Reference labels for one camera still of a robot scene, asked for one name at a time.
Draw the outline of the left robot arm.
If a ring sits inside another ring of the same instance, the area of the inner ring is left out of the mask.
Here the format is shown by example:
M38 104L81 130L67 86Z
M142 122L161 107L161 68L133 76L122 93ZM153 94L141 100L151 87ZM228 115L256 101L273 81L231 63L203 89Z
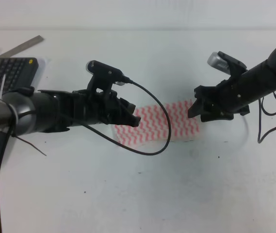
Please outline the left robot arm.
M0 99L0 132L13 134L60 133L78 125L125 125L137 127L135 105L110 93L90 90L65 92L32 87L8 92Z

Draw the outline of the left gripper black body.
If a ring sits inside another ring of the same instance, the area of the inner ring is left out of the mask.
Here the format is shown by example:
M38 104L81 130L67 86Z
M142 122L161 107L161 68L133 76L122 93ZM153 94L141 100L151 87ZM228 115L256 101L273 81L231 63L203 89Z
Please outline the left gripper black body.
M120 104L115 91L105 95L104 92L80 90L62 94L62 114L72 118L62 119L64 126L77 126L74 121L83 121L87 125L113 124L120 117Z

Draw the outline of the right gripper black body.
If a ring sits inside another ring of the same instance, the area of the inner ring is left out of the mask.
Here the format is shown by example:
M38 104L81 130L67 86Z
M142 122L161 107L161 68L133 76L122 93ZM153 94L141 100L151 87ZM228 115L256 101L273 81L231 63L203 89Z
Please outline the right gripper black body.
M223 80L216 86L200 85L194 89L195 98L204 98L208 111L207 115L199 116L202 122L233 120L235 114L245 116L250 113L249 104L242 101L233 84Z

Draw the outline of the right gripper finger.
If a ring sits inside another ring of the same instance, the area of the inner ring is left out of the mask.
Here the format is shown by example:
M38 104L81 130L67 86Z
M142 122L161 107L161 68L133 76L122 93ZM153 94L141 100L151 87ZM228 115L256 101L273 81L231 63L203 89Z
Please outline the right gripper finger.
M188 118L194 118L196 116L207 115L208 111L205 110L205 99L197 98L192 106L188 109Z

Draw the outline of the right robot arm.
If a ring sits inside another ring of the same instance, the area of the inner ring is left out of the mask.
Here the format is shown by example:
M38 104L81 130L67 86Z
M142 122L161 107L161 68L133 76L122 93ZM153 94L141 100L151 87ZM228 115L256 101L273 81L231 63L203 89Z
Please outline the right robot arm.
M235 114L249 114L249 104L276 91L276 49L251 69L221 51L213 52L207 63L229 78L216 86L195 88L196 100L188 109L188 118L199 116L202 122L232 120Z

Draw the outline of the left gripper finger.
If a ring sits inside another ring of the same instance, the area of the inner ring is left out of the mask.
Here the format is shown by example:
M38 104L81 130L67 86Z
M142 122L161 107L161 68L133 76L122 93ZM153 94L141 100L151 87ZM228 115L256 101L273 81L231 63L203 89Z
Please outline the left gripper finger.
M128 102L127 100L120 98L119 99L119 104L120 104L120 114L122 116L125 115L133 115L134 110L136 108L136 106L130 102Z
M125 125L131 127L138 127L140 124L141 118L139 116L134 115L121 115L114 120L114 125Z

